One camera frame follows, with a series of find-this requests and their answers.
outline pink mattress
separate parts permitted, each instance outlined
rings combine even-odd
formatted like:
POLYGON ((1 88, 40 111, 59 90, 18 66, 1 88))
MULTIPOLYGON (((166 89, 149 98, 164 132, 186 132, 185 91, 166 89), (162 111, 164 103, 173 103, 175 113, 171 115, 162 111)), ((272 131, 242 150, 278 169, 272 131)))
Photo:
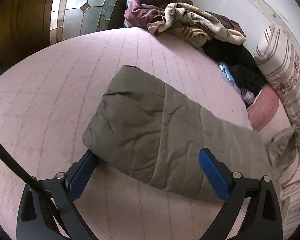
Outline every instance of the pink mattress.
MULTIPOLYGON (((37 179, 66 171, 85 153, 82 133, 121 65, 136 65, 251 129, 244 103, 215 62, 171 34, 129 28, 57 43, 0 76, 1 143, 37 179)), ((12 239, 23 187, 0 161, 0 223, 12 239)), ((151 188, 105 163, 75 204, 100 240, 197 240, 222 205, 151 188)))

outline blue gripper pad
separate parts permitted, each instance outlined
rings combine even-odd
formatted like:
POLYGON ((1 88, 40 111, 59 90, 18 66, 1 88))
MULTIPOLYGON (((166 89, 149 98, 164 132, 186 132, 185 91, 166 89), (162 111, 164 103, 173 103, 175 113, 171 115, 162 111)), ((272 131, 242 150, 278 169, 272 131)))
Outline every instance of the blue gripper pad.
POLYGON ((90 152, 69 182, 68 199, 73 202, 79 199, 98 163, 98 157, 90 152))
POLYGON ((218 198, 227 202, 230 198, 228 182, 205 150, 199 152, 199 164, 218 198))

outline crumpled fabric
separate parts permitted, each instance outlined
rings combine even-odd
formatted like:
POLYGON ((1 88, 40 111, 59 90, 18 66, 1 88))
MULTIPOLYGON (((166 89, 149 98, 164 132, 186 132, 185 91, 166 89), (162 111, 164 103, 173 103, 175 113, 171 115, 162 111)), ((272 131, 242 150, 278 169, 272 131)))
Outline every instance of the crumpled fabric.
POLYGON ((225 28, 213 15, 186 3, 170 3, 164 10, 165 23, 158 32, 167 31, 197 46, 216 38, 241 45, 246 38, 239 31, 225 28))
POLYGON ((239 88, 257 96, 267 83, 253 56, 244 45, 213 39, 202 46, 204 53, 216 62, 225 62, 239 88))
MULTIPOLYGON (((162 32, 158 30, 159 26, 166 24, 165 10, 167 6, 170 3, 178 2, 191 6, 193 5, 191 0, 131 0, 124 17, 129 27, 141 27, 150 31, 154 35, 158 35, 162 32)), ((223 15, 210 12, 207 13, 219 20, 221 25, 223 25, 226 29, 239 32, 243 37, 245 37, 244 32, 237 22, 229 20, 223 15)), ((188 26, 184 26, 183 23, 175 23, 174 28, 177 28, 181 32, 181 36, 184 34, 184 37, 187 36, 187 33, 193 34, 195 39, 188 37, 186 40, 193 41, 192 43, 198 46, 202 46, 206 40, 211 40, 215 35, 208 27, 200 24, 193 25, 189 28, 188 26)))
POLYGON ((219 68, 223 75, 227 78, 227 80, 230 82, 230 84, 234 87, 234 89, 238 92, 242 100, 244 101, 246 107, 250 106, 254 100, 256 100, 255 95, 247 89, 241 89, 238 87, 237 83, 234 80, 234 77, 230 73, 228 66, 224 62, 219 62, 219 68))
POLYGON ((159 25, 165 22, 164 9, 168 4, 178 0, 131 0, 124 17, 129 27, 141 27, 149 30, 152 34, 156 32, 159 25))
POLYGON ((298 154, 295 125, 276 133, 266 144, 266 151, 277 178, 280 178, 298 154))

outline striped pillow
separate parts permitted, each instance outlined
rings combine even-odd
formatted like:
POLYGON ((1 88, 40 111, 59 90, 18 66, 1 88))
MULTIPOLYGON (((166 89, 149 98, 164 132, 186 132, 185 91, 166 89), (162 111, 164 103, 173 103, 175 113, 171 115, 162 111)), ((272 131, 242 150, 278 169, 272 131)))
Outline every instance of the striped pillow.
POLYGON ((300 182, 283 189, 282 200, 286 200, 288 197, 290 198, 290 204, 287 215, 282 221, 283 239, 288 239, 300 224, 300 182))
POLYGON ((300 60, 291 41, 276 26, 266 29, 254 55, 258 68, 278 94, 300 148, 300 60))

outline pink pillow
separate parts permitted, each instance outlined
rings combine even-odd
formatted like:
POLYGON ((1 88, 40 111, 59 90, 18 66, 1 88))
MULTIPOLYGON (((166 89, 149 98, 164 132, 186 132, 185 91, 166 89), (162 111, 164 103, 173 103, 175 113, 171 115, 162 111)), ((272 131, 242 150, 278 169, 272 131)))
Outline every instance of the pink pillow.
POLYGON ((279 97, 268 85, 264 85, 255 102, 248 108, 251 127, 261 131, 274 117, 279 107, 279 97))

